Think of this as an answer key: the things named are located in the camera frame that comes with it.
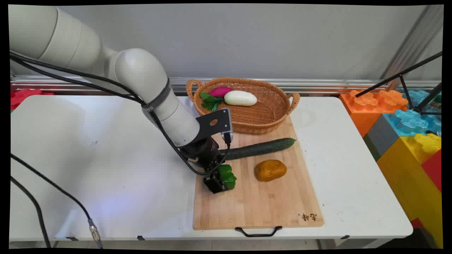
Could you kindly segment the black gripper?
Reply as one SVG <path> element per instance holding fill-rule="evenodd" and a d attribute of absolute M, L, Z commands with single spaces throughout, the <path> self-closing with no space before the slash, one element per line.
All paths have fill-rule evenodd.
<path fill-rule="evenodd" d="M 182 146 L 179 151 L 202 171 L 210 171 L 222 161 L 219 145 L 211 137 Z M 221 166 L 203 177 L 203 183 L 213 194 L 226 191 L 226 185 L 221 180 Z"/>

